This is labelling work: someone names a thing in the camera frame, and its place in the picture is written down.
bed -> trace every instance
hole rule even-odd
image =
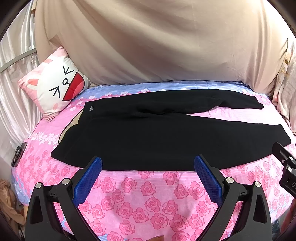
[[[149,91],[207,88],[253,95],[264,108],[234,110],[216,107],[194,115],[229,121],[281,124],[291,138],[291,144],[286,148],[296,156],[295,137],[270,99],[264,94],[253,92],[241,82],[181,81],[100,85],[77,96],[51,122],[42,119],[26,140],[28,145],[20,163],[12,169],[12,183],[19,200],[28,205],[37,182],[57,184],[63,178],[71,178],[78,170],[77,167],[53,159],[50,153],[57,146],[61,132],[83,109],[85,102]],[[124,138],[124,131],[114,138]],[[273,155],[247,165],[224,169],[222,173],[240,183],[251,184],[255,180],[261,182],[272,222],[291,205],[292,196],[279,186],[282,166]],[[63,228],[71,232],[59,204],[55,206]],[[241,203],[238,202],[222,238],[231,234],[240,207]],[[101,240],[108,241],[141,241],[158,235],[164,235],[165,240],[194,241],[216,209],[217,205],[209,199],[197,174],[186,171],[102,171],[85,203],[79,205],[79,210],[94,232]]]

silver screw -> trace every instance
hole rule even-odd
[[[226,181],[227,181],[228,183],[234,183],[234,180],[233,180],[232,177],[227,177],[227,178],[226,178]]]
[[[41,183],[36,183],[35,187],[36,188],[41,188],[42,184]]]
[[[259,187],[261,187],[261,183],[256,181],[255,186],[259,188]]]
[[[64,184],[64,185],[69,184],[69,182],[70,182],[69,178],[65,178],[65,179],[62,180],[62,184]]]

pink tongue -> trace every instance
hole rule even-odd
[[[74,90],[72,99],[75,98],[83,90],[83,87],[84,87],[84,82],[81,82]]]

pink and white pillow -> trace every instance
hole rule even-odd
[[[34,101],[43,117],[50,121],[86,90],[90,81],[78,71],[66,50],[60,46],[18,84]]]

blue gripper pad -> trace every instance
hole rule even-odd
[[[84,203],[91,188],[93,187],[96,179],[98,178],[102,170],[102,160],[97,157],[93,163],[86,170],[80,181],[77,183],[73,191],[73,203],[76,207],[79,204]]]
[[[222,188],[200,156],[194,158],[194,169],[202,181],[211,201],[217,203],[218,207],[221,206],[223,203]]]

